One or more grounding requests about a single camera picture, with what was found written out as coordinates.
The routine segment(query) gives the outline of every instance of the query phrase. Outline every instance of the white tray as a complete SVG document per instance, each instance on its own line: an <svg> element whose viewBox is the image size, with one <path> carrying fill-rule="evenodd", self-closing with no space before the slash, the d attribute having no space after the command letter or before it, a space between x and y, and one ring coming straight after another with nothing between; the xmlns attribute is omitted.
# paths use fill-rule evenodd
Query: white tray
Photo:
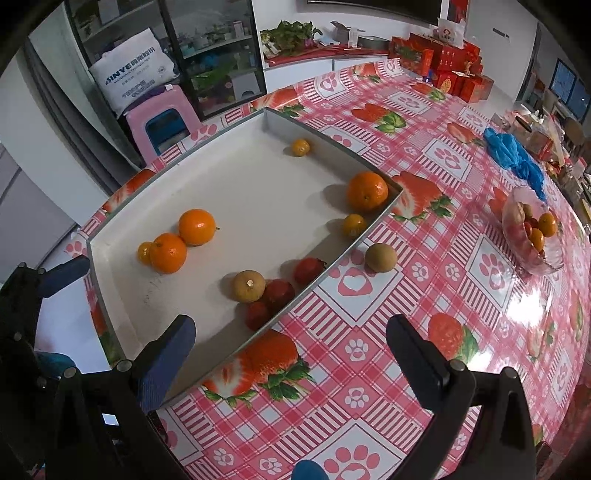
<svg viewBox="0 0 591 480"><path fill-rule="evenodd" d="M290 154L289 145L297 138L310 141L309 155ZM350 213L346 185L364 170L379 173L331 138L266 109L199 144L154 176L89 242L99 303L125 357L134 359L178 314L192 317L195 347L168 392L170 398L245 346L254 336L243 322L244 305L229 297L231 278L242 270L257 270L265 278L293 283L296 261L314 256L329 268L298 297L314 288L331 264L363 238L344 238L339 219ZM383 178L389 198L366 216L368 230L392 210L400 194L397 184ZM192 208L207 210L216 219L220 230L213 240L190 248L175 274L161 275L142 265L136 258L138 245L162 232L176 233L179 217Z"/></svg>

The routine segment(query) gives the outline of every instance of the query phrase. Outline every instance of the glass bowl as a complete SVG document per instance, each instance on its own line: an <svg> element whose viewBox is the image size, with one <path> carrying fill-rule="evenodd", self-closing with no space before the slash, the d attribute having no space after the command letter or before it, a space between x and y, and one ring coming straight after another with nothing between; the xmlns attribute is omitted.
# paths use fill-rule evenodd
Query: glass bowl
<svg viewBox="0 0 591 480"><path fill-rule="evenodd" d="M502 218L503 234L511 251L521 267L532 275L542 276L557 272L564 266L562 235L556 232L555 235L544 239L545 258L542 257L527 238L523 225L525 216L520 202L531 205L535 218L540 218L540 215L550 211L531 188L513 189L503 207Z"/></svg>

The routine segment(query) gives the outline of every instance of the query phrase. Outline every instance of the small orange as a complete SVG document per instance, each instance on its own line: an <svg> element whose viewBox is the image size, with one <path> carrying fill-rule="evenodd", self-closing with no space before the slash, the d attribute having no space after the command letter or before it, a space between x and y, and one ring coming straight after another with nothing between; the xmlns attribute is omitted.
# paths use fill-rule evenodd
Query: small orange
<svg viewBox="0 0 591 480"><path fill-rule="evenodd" d="M538 252L541 252L544 249L544 234L537 228L532 228L530 242Z"/></svg>
<svg viewBox="0 0 591 480"><path fill-rule="evenodd" d="M173 233L163 233L150 246L150 263L160 273L175 273L187 259L187 245Z"/></svg>
<svg viewBox="0 0 591 480"><path fill-rule="evenodd" d="M138 260L144 265L150 265L150 247L152 242L142 242L138 247Z"/></svg>
<svg viewBox="0 0 591 480"><path fill-rule="evenodd" d="M296 157L303 157L310 152L310 144L303 138L298 138L291 144L291 152Z"/></svg>
<svg viewBox="0 0 591 480"><path fill-rule="evenodd" d="M357 213L352 213L343 221L343 233L351 238L357 238L367 227L365 219Z"/></svg>
<svg viewBox="0 0 591 480"><path fill-rule="evenodd" d="M216 221L205 210L188 210L178 220L178 234L187 245L203 245L216 232Z"/></svg>
<svg viewBox="0 0 591 480"><path fill-rule="evenodd" d="M370 212L388 198L388 186L377 173L364 171L349 182L347 199L349 205L359 212Z"/></svg>
<svg viewBox="0 0 591 480"><path fill-rule="evenodd" d="M538 229L540 229L544 236L553 236L558 230L558 223L554 215L550 212L540 215L540 218L538 218Z"/></svg>

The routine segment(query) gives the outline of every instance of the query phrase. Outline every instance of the blue plastic bag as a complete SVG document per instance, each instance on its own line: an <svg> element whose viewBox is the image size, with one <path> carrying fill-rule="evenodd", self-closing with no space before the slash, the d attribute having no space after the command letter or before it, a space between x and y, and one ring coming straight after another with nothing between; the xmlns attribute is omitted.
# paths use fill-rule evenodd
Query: blue plastic bag
<svg viewBox="0 0 591 480"><path fill-rule="evenodd" d="M510 134L498 134L492 128L484 130L484 139L488 143L489 155L503 168L527 181L536 195L543 202L544 175L536 162L524 150L521 144Z"/></svg>

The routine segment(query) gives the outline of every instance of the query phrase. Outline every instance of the blue object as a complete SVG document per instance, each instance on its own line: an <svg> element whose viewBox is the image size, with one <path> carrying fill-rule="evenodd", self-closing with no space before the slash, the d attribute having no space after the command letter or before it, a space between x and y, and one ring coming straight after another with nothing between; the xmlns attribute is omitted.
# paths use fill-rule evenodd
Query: blue object
<svg viewBox="0 0 591 480"><path fill-rule="evenodd" d="M318 463L300 460L291 473L291 480L329 480L329 476Z"/></svg>
<svg viewBox="0 0 591 480"><path fill-rule="evenodd" d="M484 130L484 139L488 143L488 153L503 168L511 171L519 178L527 181L536 195L543 202L544 175L521 144L510 134L498 134L492 128Z"/></svg>

